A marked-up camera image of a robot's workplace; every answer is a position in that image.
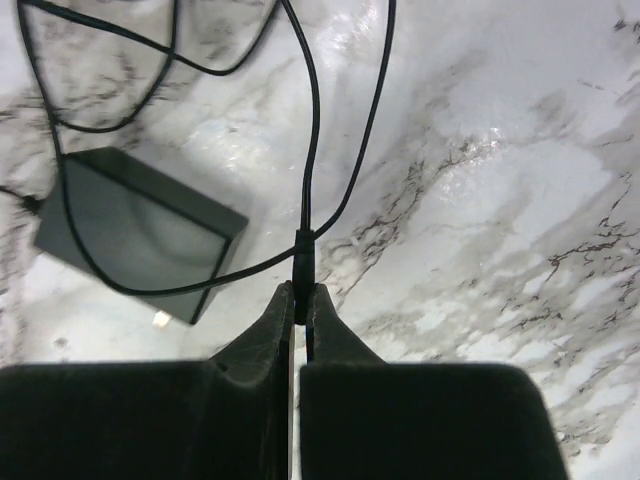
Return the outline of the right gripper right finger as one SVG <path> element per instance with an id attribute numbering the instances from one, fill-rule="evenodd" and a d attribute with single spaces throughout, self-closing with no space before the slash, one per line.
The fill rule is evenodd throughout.
<path id="1" fill-rule="evenodd" d="M 317 286 L 301 369 L 305 479 L 564 479 L 542 395 L 496 363 L 388 363 Z"/>

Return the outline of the black power adapter with cable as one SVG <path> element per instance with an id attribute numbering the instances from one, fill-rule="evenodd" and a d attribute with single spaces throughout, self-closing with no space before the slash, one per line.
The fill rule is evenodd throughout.
<path id="1" fill-rule="evenodd" d="M 320 137 L 319 80 L 311 49 L 291 1 L 272 1 L 264 21 L 244 50 L 223 69 L 209 68 L 178 53 L 182 1 L 172 1 L 169 44 L 163 45 L 120 25 L 92 17 L 52 1 L 15 1 L 18 24 L 51 132 L 57 176 L 43 200 L 17 194 L 41 223 L 35 246 L 59 260 L 92 274 L 109 288 L 141 299 L 158 310 L 195 325 L 211 302 L 211 291 L 257 275 L 293 258 L 295 323 L 303 325 L 315 288 L 315 242 L 341 217 L 358 179 L 373 129 L 391 56 L 397 1 L 387 1 L 387 21 L 381 65 L 360 149 L 341 202 L 317 230 L 311 227 L 312 176 Z M 117 132 L 134 123 L 161 88 L 174 63 L 203 74 L 226 77 L 248 63 L 266 37 L 282 5 L 301 48 L 308 71 L 312 120 L 302 176 L 300 224 L 295 243 L 249 268 L 220 275 L 233 256 L 249 220 L 178 180 L 115 147 L 65 153 L 58 134 L 64 127 L 86 134 Z M 164 55 L 164 61 L 144 95 L 130 113 L 109 126 L 71 123 L 51 99 L 36 55 L 27 7 L 69 23 L 106 32 Z"/>

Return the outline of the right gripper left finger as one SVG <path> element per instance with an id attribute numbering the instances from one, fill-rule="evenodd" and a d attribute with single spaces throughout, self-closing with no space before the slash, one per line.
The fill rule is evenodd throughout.
<path id="1" fill-rule="evenodd" d="M 5 479 L 287 479 L 293 289 L 214 356 L 1 372 Z"/>

